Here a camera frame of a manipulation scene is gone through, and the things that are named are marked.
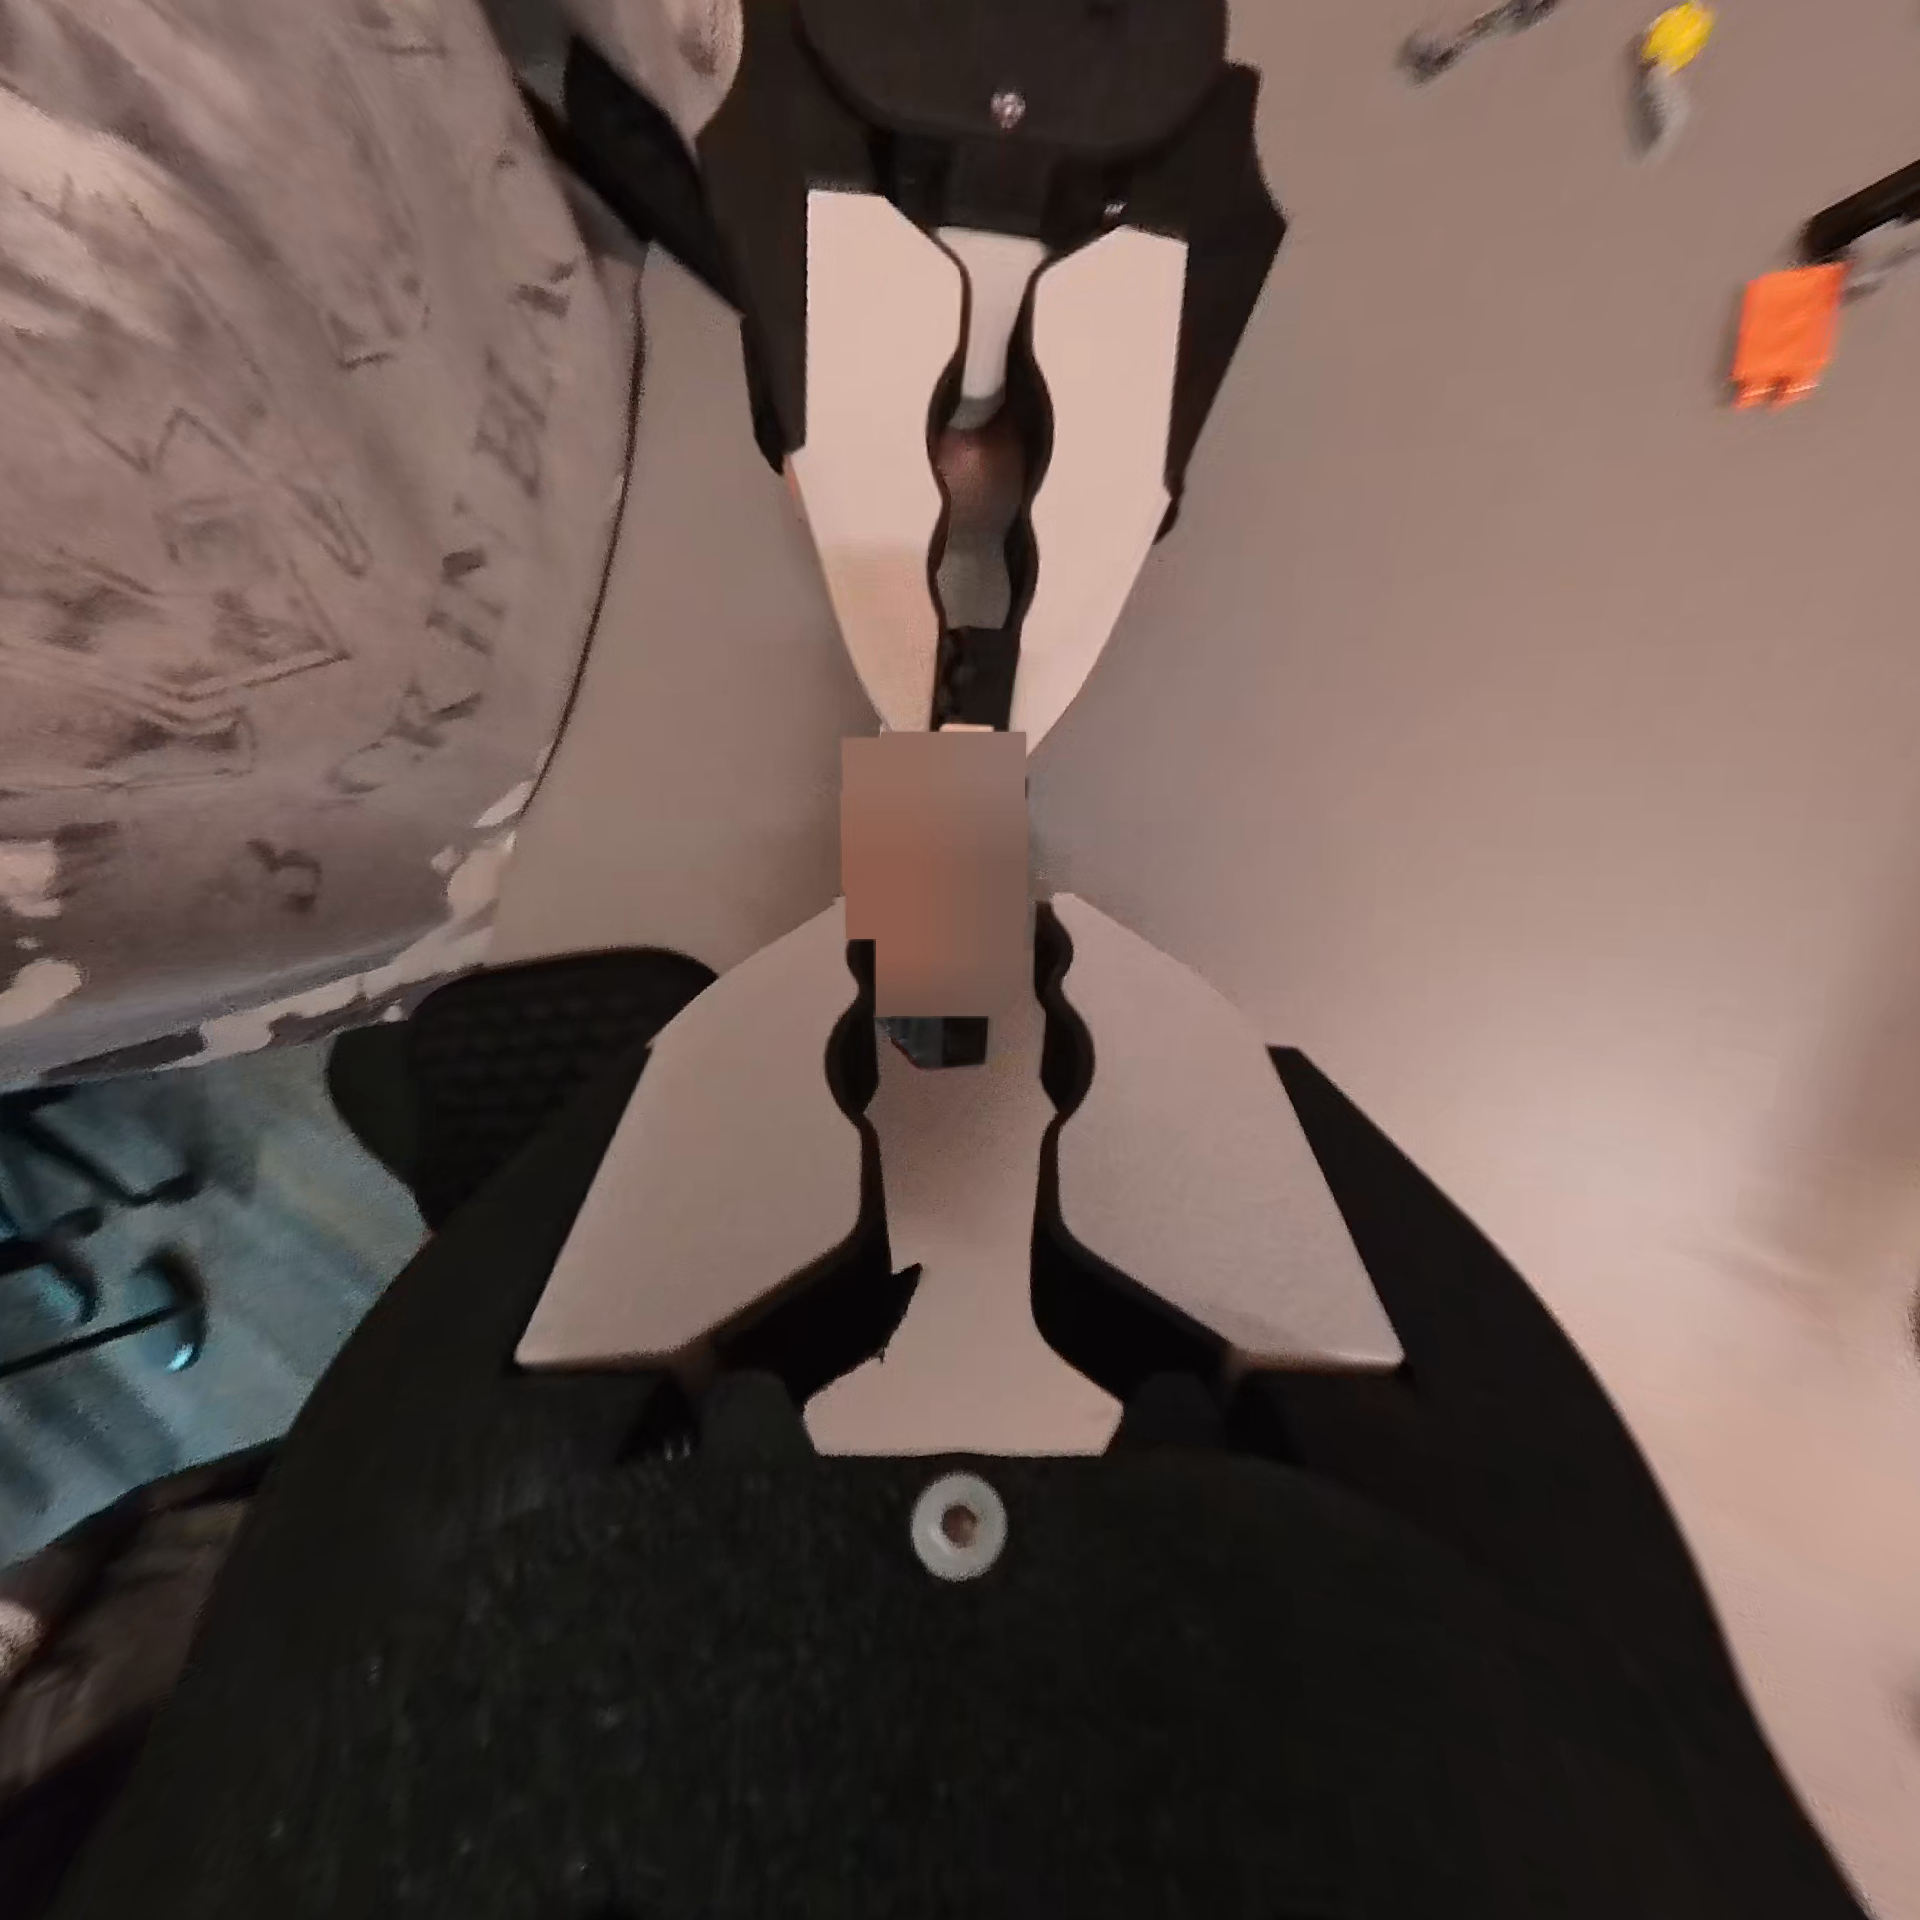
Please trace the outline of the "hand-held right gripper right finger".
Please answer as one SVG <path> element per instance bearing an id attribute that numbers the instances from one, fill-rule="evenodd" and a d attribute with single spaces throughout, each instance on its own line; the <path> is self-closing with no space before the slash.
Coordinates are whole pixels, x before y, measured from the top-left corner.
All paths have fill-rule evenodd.
<path id="1" fill-rule="evenodd" d="M 1200 974 L 1053 896 L 1032 1309 L 1084 1379 L 1402 1368 L 1354 1232 L 1255 1027 Z"/>

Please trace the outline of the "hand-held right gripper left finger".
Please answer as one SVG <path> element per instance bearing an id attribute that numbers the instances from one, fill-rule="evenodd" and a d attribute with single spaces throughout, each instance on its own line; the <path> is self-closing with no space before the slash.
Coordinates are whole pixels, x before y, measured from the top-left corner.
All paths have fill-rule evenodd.
<path id="1" fill-rule="evenodd" d="M 520 1368 L 829 1384 L 876 1358 L 904 1319 L 876 1090 L 874 949 L 833 901 L 656 1035 Z"/>

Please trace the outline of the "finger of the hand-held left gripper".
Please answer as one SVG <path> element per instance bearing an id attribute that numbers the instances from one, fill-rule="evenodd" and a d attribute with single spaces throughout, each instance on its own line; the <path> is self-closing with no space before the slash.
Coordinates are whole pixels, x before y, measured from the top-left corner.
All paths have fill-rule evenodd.
<path id="1" fill-rule="evenodd" d="M 1041 270 L 1029 346 L 1050 445 L 1026 515 L 1035 584 L 1010 730 L 1044 737 L 1103 659 L 1168 512 L 1188 248 L 1104 234 Z"/>
<path id="2" fill-rule="evenodd" d="M 969 278 L 891 202 L 804 206 L 804 434 L 788 485 L 834 627 L 887 733 L 928 733 L 945 637 L 938 414 L 969 339 Z"/>

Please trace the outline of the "orange white lego car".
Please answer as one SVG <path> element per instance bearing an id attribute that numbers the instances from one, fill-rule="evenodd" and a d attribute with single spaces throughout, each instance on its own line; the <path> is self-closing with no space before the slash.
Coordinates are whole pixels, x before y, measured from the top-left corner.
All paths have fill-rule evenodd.
<path id="1" fill-rule="evenodd" d="M 999 627 L 943 632 L 928 697 L 928 730 L 1013 733 L 1020 637 Z M 993 1024 L 983 1015 L 881 1015 L 877 1032 L 922 1070 L 987 1064 Z"/>

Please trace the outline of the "grey bumpy lego piece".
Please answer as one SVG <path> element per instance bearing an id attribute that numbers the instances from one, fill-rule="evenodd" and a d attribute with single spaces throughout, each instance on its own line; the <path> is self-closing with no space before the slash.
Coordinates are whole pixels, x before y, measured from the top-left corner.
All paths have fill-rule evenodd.
<path id="1" fill-rule="evenodd" d="M 1560 3 L 1497 3 L 1443 32 L 1416 32 L 1400 48 L 1400 70 L 1408 83 L 1431 86 L 1487 41 L 1530 32 L 1560 7 Z"/>

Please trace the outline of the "yellow grey lego piece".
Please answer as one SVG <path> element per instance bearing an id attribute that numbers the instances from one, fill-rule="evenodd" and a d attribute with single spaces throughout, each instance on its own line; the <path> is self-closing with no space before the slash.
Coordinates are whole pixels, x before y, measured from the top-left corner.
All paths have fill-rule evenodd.
<path id="1" fill-rule="evenodd" d="M 1713 5 L 1675 3 L 1640 34 L 1627 74 L 1627 133 L 1637 159 L 1658 159 L 1683 133 L 1692 111 L 1690 70 L 1714 29 Z"/>

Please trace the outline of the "orange lego plate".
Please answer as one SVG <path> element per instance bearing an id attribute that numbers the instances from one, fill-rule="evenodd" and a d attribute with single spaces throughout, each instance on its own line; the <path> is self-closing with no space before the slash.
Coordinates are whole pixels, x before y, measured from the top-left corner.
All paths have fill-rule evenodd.
<path id="1" fill-rule="evenodd" d="M 1738 409 L 1781 409 L 1818 390 L 1833 360 L 1849 279 L 1851 265 L 1835 259 L 1746 283 L 1728 373 Z"/>

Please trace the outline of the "black textured pad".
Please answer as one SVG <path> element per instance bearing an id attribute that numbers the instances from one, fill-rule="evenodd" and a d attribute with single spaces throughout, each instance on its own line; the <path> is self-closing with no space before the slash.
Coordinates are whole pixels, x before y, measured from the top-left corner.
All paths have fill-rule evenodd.
<path id="1" fill-rule="evenodd" d="M 655 947 L 471 973 L 337 1038 L 328 1096 L 437 1232 L 713 984 L 707 963 Z"/>

